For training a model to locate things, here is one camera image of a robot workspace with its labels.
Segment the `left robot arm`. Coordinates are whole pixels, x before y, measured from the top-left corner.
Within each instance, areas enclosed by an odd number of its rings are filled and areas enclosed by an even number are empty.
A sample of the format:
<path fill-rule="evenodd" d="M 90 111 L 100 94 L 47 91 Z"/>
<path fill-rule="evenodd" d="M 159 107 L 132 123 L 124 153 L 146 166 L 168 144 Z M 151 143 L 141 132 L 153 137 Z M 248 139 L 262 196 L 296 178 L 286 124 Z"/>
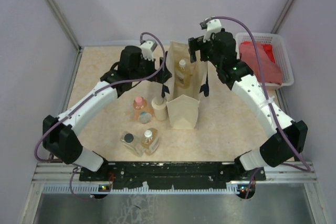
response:
<path fill-rule="evenodd" d="M 144 80 L 160 82 L 164 61 L 155 68 L 154 50 L 149 42 L 139 46 L 126 46 L 120 59 L 107 71 L 94 88 L 72 108 L 43 120 L 43 148 L 65 164 L 76 164 L 90 170 L 93 177 L 108 177 L 105 159 L 82 146 L 78 139 L 86 125 L 109 103 L 132 89 L 134 82 Z"/>

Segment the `pink cap orange bottle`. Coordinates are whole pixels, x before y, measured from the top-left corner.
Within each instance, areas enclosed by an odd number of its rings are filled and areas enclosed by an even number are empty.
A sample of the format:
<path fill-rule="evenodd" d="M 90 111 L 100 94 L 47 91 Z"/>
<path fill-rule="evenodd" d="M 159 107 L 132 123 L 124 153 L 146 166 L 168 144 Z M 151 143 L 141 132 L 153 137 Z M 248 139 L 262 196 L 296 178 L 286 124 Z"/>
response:
<path fill-rule="evenodd" d="M 152 114 L 152 118 L 153 118 L 153 110 L 148 105 L 147 100 L 145 98 L 136 97 L 133 101 L 133 108 L 134 108 L 134 118 L 136 120 L 141 112 L 149 112 Z"/>

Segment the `beige canvas bag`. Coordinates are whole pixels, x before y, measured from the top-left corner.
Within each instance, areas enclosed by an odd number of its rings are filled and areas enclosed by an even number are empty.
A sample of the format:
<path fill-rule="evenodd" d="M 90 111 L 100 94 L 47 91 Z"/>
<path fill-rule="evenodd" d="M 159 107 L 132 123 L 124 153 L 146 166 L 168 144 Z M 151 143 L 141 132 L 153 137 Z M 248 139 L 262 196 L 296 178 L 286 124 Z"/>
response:
<path fill-rule="evenodd" d="M 164 82 L 162 95 L 166 99 L 170 125 L 176 130 L 196 128 L 201 95 L 207 97 L 209 92 L 207 62 L 200 60 L 200 52 L 198 52 L 197 62 L 191 63 L 188 50 L 187 44 L 171 42 L 166 55 L 165 70 L 172 76 Z M 175 84 L 175 64 L 181 59 L 185 59 L 191 66 L 192 75 L 187 89 Z"/>

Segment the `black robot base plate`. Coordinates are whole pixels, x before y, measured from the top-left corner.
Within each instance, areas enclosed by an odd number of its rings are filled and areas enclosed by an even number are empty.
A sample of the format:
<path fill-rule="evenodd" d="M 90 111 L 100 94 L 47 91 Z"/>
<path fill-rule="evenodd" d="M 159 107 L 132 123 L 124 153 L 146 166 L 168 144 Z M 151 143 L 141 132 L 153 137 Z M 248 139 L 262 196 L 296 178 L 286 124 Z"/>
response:
<path fill-rule="evenodd" d="M 238 182 L 237 193 L 246 196 L 243 185 L 266 179 L 265 170 L 245 171 L 231 162 L 104 162 L 96 171 L 76 167 L 73 173 L 81 182 L 106 182 L 98 191 L 107 194 L 112 190 L 154 192 L 169 190 L 182 192 L 208 192 L 228 189 Z"/>

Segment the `yellow liquid bottle white cap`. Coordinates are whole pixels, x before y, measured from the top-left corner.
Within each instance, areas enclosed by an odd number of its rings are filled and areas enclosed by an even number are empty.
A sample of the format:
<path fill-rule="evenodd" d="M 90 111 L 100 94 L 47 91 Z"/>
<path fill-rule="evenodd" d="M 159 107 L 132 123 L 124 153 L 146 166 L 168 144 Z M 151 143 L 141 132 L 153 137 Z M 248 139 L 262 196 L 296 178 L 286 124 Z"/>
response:
<path fill-rule="evenodd" d="M 181 59 L 175 64 L 174 75 L 177 86 L 183 89 L 189 88 L 192 71 L 190 64 L 185 59 Z"/>

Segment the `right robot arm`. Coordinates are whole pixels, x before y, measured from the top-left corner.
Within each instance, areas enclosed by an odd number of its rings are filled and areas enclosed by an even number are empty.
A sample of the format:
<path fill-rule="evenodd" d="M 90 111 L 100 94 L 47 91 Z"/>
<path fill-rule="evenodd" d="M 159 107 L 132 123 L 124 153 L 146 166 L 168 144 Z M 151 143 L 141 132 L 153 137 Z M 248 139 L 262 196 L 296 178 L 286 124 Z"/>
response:
<path fill-rule="evenodd" d="M 248 179 L 256 168 L 277 167 L 292 157 L 302 160 L 300 153 L 307 125 L 292 119 L 268 96 L 251 68 L 237 58 L 236 41 L 231 33 L 222 28 L 208 39 L 192 37 L 188 39 L 188 47 L 191 62 L 210 62 L 221 83 L 250 107 L 268 138 L 261 147 L 235 158 L 234 172 L 239 179 Z"/>

